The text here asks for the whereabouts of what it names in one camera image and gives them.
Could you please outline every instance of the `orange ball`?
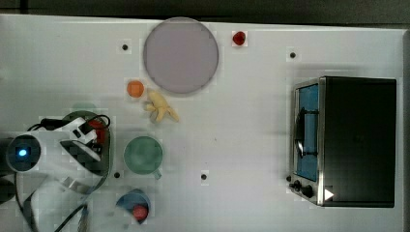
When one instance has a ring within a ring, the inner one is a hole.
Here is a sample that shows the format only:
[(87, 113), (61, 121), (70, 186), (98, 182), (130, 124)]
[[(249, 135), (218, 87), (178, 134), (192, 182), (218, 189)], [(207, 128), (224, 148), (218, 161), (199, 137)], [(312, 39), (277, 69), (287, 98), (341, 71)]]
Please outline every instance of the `orange ball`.
[(131, 97), (139, 98), (144, 93), (144, 85), (138, 80), (130, 81), (127, 86), (127, 92)]

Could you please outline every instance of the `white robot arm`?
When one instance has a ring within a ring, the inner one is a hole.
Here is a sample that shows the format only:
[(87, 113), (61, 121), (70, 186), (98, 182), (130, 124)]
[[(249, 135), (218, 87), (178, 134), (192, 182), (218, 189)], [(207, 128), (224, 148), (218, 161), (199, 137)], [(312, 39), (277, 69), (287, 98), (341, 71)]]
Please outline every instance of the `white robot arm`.
[(54, 231), (54, 226), (60, 224), (106, 174), (99, 155), (85, 145), (96, 138), (95, 130), (87, 121), (77, 118), (57, 130), (24, 132), (10, 143), (6, 161), (12, 170), (48, 176), (31, 197), (40, 231)]

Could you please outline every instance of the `toaster oven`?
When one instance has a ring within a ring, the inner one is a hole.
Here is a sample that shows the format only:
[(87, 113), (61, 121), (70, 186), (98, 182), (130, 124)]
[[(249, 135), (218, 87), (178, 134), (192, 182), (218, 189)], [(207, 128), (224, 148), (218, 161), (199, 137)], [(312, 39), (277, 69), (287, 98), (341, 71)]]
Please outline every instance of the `toaster oven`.
[(291, 190), (325, 207), (395, 204), (395, 79), (323, 76), (294, 88)]

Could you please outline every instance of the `purple plate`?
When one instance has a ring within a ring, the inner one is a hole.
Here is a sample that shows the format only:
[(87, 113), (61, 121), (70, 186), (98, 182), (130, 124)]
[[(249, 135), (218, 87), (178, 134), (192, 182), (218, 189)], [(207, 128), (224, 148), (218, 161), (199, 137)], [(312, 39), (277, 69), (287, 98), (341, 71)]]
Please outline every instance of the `purple plate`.
[(163, 89), (187, 94), (214, 76), (219, 61), (214, 35), (202, 23), (173, 17), (158, 25), (144, 46), (144, 65)]

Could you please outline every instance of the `toy banana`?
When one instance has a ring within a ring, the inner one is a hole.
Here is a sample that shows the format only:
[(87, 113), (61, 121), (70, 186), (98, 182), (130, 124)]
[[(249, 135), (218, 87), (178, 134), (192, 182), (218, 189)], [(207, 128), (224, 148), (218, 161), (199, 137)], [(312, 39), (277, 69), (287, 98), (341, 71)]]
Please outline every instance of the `toy banana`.
[(147, 111), (158, 111), (157, 115), (157, 122), (160, 122), (163, 118), (163, 115), (168, 112), (169, 115), (175, 120), (179, 121), (179, 116), (177, 112), (173, 108), (171, 108), (166, 102), (166, 99), (157, 91), (155, 90), (148, 90), (148, 99), (152, 102), (147, 104), (146, 109)]

